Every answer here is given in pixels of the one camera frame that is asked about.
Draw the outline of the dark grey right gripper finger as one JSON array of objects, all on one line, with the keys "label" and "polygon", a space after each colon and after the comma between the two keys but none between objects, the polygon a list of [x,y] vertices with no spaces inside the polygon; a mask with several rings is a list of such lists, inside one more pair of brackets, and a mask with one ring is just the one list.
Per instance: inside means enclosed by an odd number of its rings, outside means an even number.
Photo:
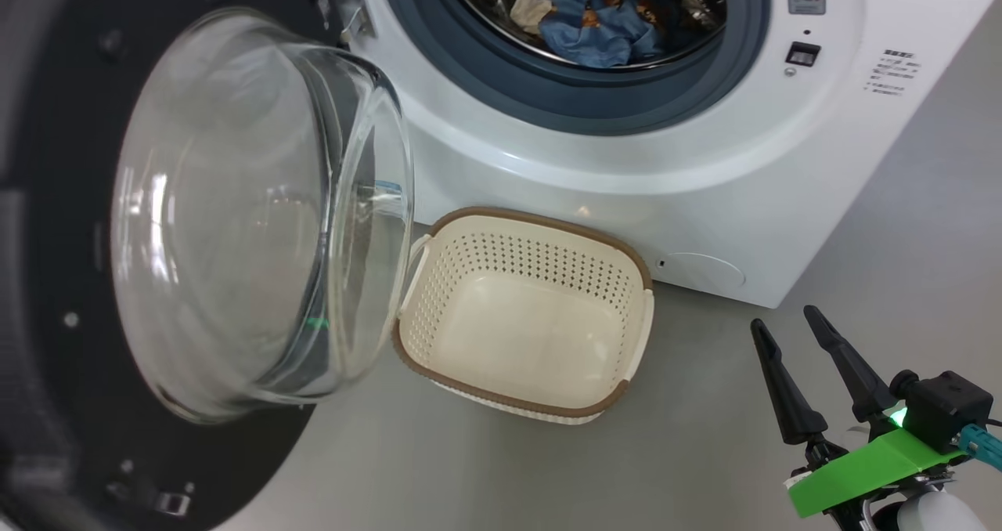
[{"label": "dark grey right gripper finger", "polygon": [[838,374],[842,377],[849,398],[852,413],[857,421],[867,423],[883,419],[885,412],[897,405],[898,399],[892,395],[883,377],[856,351],[845,336],[813,304],[804,307],[804,317],[817,344],[834,361]]},{"label": "dark grey right gripper finger", "polygon": [[772,403],[784,444],[797,446],[823,437],[829,428],[821,413],[806,402],[805,396],[783,365],[783,355],[765,321],[755,318],[749,324],[756,355],[761,363],[763,380]]}]

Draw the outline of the right gripper body with green band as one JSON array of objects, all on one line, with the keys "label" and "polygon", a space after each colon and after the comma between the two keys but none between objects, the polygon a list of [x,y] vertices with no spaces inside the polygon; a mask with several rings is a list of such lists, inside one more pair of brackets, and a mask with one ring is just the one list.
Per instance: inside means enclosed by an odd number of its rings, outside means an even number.
[{"label": "right gripper body with green band", "polygon": [[802,519],[824,514],[837,521],[863,521],[869,517],[866,501],[909,485],[949,480],[952,467],[968,456],[952,444],[939,453],[922,442],[904,427],[911,417],[906,407],[899,407],[877,424],[876,437],[854,450],[821,434],[809,437],[806,466],[786,481],[795,513]]}]

